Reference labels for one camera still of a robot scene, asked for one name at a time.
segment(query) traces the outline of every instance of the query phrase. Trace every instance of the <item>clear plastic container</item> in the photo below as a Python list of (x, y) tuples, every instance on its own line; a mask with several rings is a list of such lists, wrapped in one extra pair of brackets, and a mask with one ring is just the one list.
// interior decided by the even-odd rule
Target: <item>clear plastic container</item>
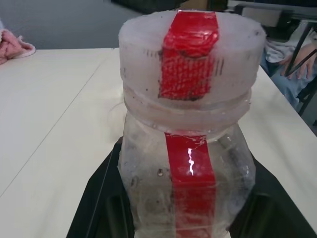
[[(216, 183), (185, 184), (184, 190), (216, 187), (215, 212), (209, 224), (186, 224), (200, 238), (221, 238), (244, 205), (254, 183), (255, 166), (243, 134), (237, 124), (222, 131), (207, 134), (209, 157)], [(137, 121), (129, 112), (126, 117), (120, 172), (132, 204), (132, 214), (138, 238), (176, 238), (175, 203), (166, 139), (162, 131)], [(193, 197), (193, 203), (199, 197)], [(205, 219), (205, 213), (198, 221)]]
[(178, 14), (141, 16), (120, 30), (128, 113), (119, 170), (137, 238), (222, 238), (255, 183), (237, 121), (249, 109), (265, 33), (234, 14)]

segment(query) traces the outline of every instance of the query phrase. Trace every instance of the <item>red tape strip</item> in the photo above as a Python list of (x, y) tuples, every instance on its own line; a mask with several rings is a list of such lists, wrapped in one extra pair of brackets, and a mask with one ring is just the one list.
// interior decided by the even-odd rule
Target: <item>red tape strip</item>
[[(197, 100), (211, 88), (218, 40), (214, 12), (177, 13), (163, 42), (159, 96)], [(215, 177), (206, 136), (165, 133), (172, 175), (177, 238), (211, 238), (215, 208)]]
[(218, 40), (214, 12), (179, 11), (163, 41), (159, 96), (197, 100), (210, 91), (213, 58)]
[(206, 136), (165, 133), (173, 183), (177, 238), (211, 238), (215, 177)]

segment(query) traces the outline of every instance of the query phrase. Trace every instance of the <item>pink towel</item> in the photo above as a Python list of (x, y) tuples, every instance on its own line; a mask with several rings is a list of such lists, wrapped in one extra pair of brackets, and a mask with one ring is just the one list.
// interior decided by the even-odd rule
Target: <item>pink towel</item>
[(27, 57), (35, 52), (35, 47), (22, 41), (22, 36), (16, 38), (12, 32), (0, 30), (0, 64), (12, 58)]

